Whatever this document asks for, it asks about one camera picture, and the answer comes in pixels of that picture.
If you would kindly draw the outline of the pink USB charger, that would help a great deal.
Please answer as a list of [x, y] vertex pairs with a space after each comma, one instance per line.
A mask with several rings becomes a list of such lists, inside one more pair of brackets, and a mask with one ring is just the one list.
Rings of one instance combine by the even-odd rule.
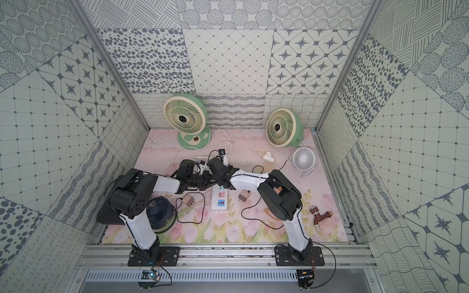
[[250, 197], [250, 191], [249, 190], [242, 190], [238, 195], [238, 198], [242, 202], [246, 202], [249, 197]]
[[187, 207], [191, 207], [194, 204], [194, 198], [191, 195], [185, 195], [182, 202]]

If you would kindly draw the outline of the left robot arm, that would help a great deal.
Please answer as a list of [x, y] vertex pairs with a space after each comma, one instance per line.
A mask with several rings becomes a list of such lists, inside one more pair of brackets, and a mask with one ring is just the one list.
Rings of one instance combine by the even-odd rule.
[[188, 160], [184, 160], [182, 168], [170, 176], [132, 168], [111, 184], [106, 204], [127, 226], [134, 239], [134, 246], [147, 252], [158, 240], [147, 216], [152, 193], [182, 194], [188, 190], [205, 190], [215, 183], [209, 171], [195, 172]]

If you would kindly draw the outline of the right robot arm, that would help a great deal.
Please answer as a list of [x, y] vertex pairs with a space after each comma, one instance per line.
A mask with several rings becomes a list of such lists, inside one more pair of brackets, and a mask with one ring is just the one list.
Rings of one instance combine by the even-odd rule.
[[231, 190], [256, 190], [269, 210], [283, 222], [289, 246], [303, 252], [310, 243], [304, 224], [300, 220], [302, 196], [294, 184], [280, 171], [256, 174], [225, 165], [218, 157], [208, 161], [207, 166], [217, 184]]

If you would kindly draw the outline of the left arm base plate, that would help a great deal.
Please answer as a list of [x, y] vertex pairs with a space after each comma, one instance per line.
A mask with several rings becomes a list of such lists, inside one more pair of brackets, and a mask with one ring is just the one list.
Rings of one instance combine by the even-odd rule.
[[179, 247], [154, 246], [143, 250], [132, 245], [129, 254], [128, 267], [160, 266], [176, 267], [180, 255]]

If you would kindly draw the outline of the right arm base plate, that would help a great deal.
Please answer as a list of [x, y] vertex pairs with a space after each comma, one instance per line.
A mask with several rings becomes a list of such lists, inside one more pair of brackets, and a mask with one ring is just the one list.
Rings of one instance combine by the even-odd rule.
[[325, 261], [320, 247], [308, 245], [305, 250], [297, 251], [290, 246], [276, 245], [274, 256], [277, 266], [324, 266]]

